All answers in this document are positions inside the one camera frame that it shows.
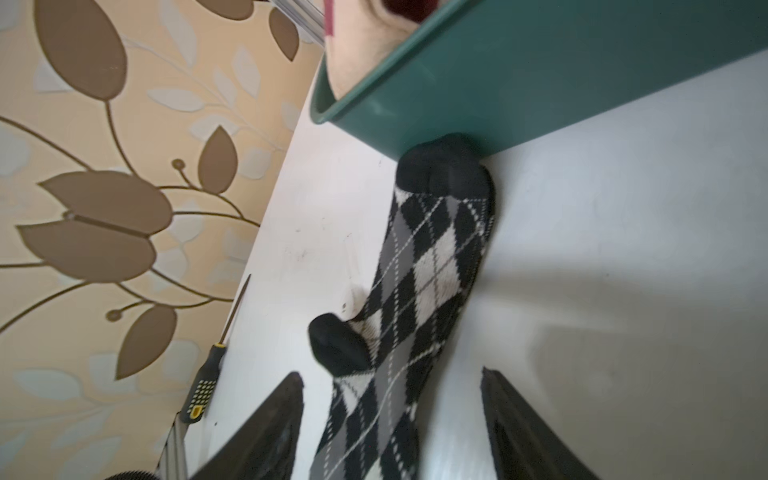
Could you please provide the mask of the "beige sock maroon purple stripes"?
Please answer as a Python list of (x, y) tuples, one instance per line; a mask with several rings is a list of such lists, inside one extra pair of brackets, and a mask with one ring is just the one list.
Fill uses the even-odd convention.
[(326, 0), (325, 63), (334, 98), (349, 93), (443, 5), (441, 0)]

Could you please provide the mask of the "black grey argyle sock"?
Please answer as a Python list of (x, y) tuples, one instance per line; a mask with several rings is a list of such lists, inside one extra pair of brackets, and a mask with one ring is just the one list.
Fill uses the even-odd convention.
[(349, 320), (323, 314), (308, 328), (333, 386), (311, 478), (416, 476), (419, 400), (480, 270), (494, 203), (493, 180), (466, 136), (420, 144), (399, 160), (361, 311)]

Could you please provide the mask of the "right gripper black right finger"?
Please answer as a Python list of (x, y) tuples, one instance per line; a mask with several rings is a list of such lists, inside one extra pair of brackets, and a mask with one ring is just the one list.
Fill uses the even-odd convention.
[(499, 479), (597, 479), (500, 371), (482, 370), (481, 395)]

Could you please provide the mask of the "green plastic divided tray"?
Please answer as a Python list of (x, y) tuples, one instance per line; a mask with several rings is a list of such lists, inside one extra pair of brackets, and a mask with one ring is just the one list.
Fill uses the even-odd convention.
[(763, 1), (450, 1), (346, 95), (310, 103), (397, 159), (442, 136), (489, 156), (765, 50)]

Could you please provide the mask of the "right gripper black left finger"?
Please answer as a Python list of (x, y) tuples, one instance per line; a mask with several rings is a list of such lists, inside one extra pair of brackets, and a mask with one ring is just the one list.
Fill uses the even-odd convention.
[(198, 480), (289, 479), (304, 411), (303, 387), (300, 374), (289, 373), (192, 477)]

